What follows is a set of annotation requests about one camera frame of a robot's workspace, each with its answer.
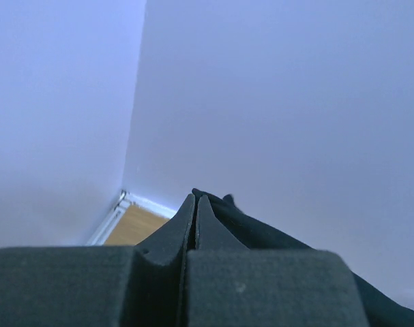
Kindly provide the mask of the black t shirt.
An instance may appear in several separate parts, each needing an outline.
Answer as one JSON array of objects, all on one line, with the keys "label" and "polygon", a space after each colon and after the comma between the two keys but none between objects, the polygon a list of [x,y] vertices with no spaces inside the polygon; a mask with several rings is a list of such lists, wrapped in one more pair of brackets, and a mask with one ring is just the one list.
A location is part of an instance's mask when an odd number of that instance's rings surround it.
[{"label": "black t shirt", "polygon": [[[307,244],[243,213],[231,194],[219,198],[194,188],[197,199],[209,198],[214,215],[241,243],[250,249],[310,249]],[[414,326],[414,311],[399,305],[360,276],[353,274],[369,325]]]}]

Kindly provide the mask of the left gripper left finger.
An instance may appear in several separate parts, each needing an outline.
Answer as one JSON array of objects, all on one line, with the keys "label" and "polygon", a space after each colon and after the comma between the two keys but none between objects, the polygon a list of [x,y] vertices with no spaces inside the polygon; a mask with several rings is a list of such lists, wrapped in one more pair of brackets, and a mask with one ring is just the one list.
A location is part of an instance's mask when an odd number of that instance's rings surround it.
[{"label": "left gripper left finger", "polygon": [[141,241],[136,250],[151,264],[168,266],[186,252],[194,220],[196,198],[188,194],[173,218]]}]

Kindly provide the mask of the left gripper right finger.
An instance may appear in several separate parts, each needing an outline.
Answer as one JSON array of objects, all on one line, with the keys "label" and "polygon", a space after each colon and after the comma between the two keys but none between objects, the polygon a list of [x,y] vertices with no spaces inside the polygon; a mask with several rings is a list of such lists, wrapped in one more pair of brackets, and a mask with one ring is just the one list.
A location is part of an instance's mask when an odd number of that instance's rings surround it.
[{"label": "left gripper right finger", "polygon": [[248,250],[215,216],[207,196],[201,196],[196,213],[196,250]]}]

